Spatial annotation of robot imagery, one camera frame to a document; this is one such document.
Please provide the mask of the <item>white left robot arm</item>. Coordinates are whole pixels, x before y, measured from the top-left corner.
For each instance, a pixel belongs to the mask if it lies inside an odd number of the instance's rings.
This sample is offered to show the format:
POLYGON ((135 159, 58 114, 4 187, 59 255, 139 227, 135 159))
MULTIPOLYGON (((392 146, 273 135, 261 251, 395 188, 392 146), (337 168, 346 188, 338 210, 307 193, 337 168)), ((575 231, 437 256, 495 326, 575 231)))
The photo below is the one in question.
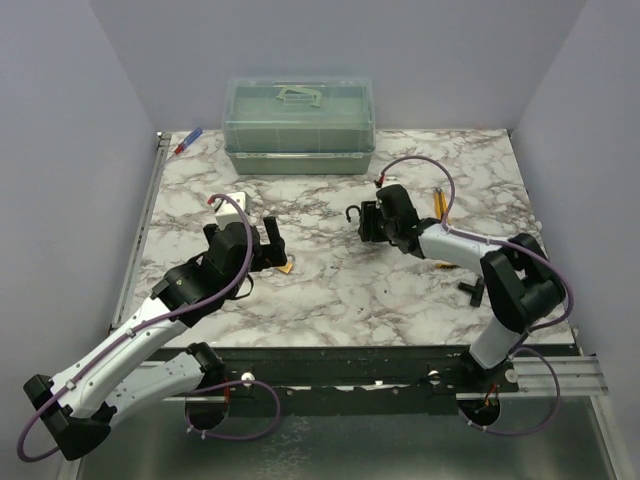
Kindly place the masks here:
POLYGON ((263 222, 266 244, 247 221, 206 226, 208 249, 170 269, 107 339, 65 370, 35 375, 25 383, 24 392, 36 410, 27 425, 42 422, 55 451, 72 461, 92 452, 118 423, 156 401, 256 385, 251 373, 228 374, 223 360, 204 342, 189 345, 158 367, 139 367, 225 302, 240 299, 240 287, 251 273, 286 264, 276 219, 263 222))

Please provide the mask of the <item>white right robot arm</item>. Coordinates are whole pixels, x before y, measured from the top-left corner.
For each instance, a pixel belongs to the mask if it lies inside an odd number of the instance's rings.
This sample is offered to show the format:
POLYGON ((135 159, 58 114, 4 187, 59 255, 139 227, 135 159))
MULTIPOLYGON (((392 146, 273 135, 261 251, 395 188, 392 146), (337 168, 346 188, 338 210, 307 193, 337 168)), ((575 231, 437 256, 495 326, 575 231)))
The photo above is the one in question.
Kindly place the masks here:
POLYGON ((492 239, 421 218, 401 185, 383 187, 359 211, 363 242, 386 242, 419 259, 444 261, 484 281, 493 318, 470 345, 460 379, 480 392, 496 380, 496 367, 531 328, 564 302, 567 291, 538 242, 529 234, 492 239))

